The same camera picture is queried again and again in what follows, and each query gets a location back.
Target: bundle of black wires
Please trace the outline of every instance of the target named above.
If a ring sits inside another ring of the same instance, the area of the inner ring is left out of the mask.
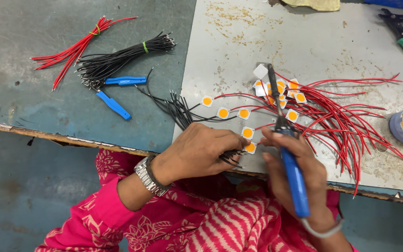
[[[162,99],[162,98],[158,98],[156,96],[153,96],[150,92],[150,88],[149,88],[149,76],[150,73],[152,72],[153,68],[149,71],[149,74],[147,75],[147,81],[146,81],[146,89],[147,92],[140,89],[138,86],[136,86],[136,88],[141,91],[141,93],[147,95],[148,97],[150,97],[154,103],[166,114],[170,115],[172,117],[172,119],[175,121],[176,125],[178,125],[178,127],[181,130],[185,130],[187,127],[189,127],[189,125],[193,122],[200,122],[200,121],[226,121],[229,119],[232,119],[234,117],[230,117],[228,119],[214,119],[214,117],[210,117],[210,118],[206,118],[206,117],[202,117],[199,116],[193,112],[191,112],[191,110],[193,110],[194,108],[196,108],[197,106],[199,106],[200,104],[197,104],[195,106],[193,106],[192,108],[188,107],[188,104],[186,102],[186,99],[184,97],[182,97],[181,95],[176,94],[174,91],[169,90],[170,92],[170,96],[171,99],[167,100],[167,99]],[[192,118],[192,116],[198,117],[198,118],[202,118],[201,120],[194,120]],[[234,160],[232,158],[233,155],[243,155],[245,152],[242,150],[231,150],[231,151],[226,151],[223,154],[221,154],[219,156],[219,159],[221,159],[222,161],[224,161],[225,163],[232,165],[234,167],[237,168],[242,168],[242,166],[239,164],[239,162],[237,162],[236,160]]]
[[[121,69],[132,60],[139,56],[153,52],[168,52],[172,47],[176,46],[175,40],[170,38],[171,33],[163,34],[160,32],[158,36],[131,46],[129,48],[110,53],[110,54],[89,54],[80,57],[77,72],[81,72],[80,77],[82,83],[90,86],[95,86],[102,83],[106,78],[110,77],[113,73]],[[89,56],[98,56],[92,59],[83,59]]]

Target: blue wire stripper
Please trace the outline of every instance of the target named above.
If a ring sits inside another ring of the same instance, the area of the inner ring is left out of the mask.
[[[270,79],[271,93],[274,100],[278,101],[279,91],[276,84],[276,76],[274,74],[273,66],[268,64],[268,78]],[[278,120],[276,121],[275,131],[284,135],[295,137],[294,128],[288,123],[284,117],[279,102],[276,102],[278,108]],[[287,179],[292,192],[293,206],[295,207],[296,215],[299,218],[306,218],[310,216],[309,204],[307,201],[306,186],[304,184],[303,174],[299,169],[295,156],[287,148],[281,147],[281,157],[286,169]]]
[[[90,88],[96,90],[96,95],[100,97],[111,109],[113,109],[116,113],[120,114],[121,117],[126,119],[127,121],[132,118],[132,116],[126,112],[126,110],[119,105],[113,98],[110,98],[104,92],[100,90],[100,88],[94,88],[90,86]]]
[[[119,84],[119,86],[129,86],[137,84],[145,84],[147,79],[145,77],[117,77],[117,78],[107,78],[105,79],[105,85]]]

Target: woman's right hand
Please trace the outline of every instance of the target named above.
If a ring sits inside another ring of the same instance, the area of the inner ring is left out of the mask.
[[[296,157],[298,166],[304,177],[307,198],[309,201],[310,226],[317,232],[326,232],[335,226],[332,212],[326,206],[326,168],[318,161],[306,140],[299,136],[299,140],[288,135],[273,132],[268,127],[262,129],[264,137],[261,139],[265,146],[286,147]],[[280,158],[270,153],[263,153],[270,176],[271,189],[274,196],[288,212],[297,218],[292,202],[292,195],[288,185],[286,172]]]

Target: green rubber band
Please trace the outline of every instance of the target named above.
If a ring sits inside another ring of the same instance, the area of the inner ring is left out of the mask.
[[[94,33],[94,32],[90,32],[90,34],[92,34],[92,35],[99,35],[100,34],[100,29],[99,29],[99,26],[98,25],[96,25],[96,27],[97,27],[97,30],[99,31],[98,33]]]
[[[147,50],[146,42],[145,42],[145,41],[142,43],[142,45],[144,46],[144,51],[145,51],[146,53],[149,53],[149,50]]]

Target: silver metal watch band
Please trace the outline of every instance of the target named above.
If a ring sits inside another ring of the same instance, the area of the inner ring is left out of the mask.
[[[155,155],[141,160],[141,162],[135,166],[135,172],[138,174],[139,179],[150,192],[154,193],[155,195],[162,196],[169,190],[170,185],[163,186],[155,179],[149,166],[153,158],[155,158]]]

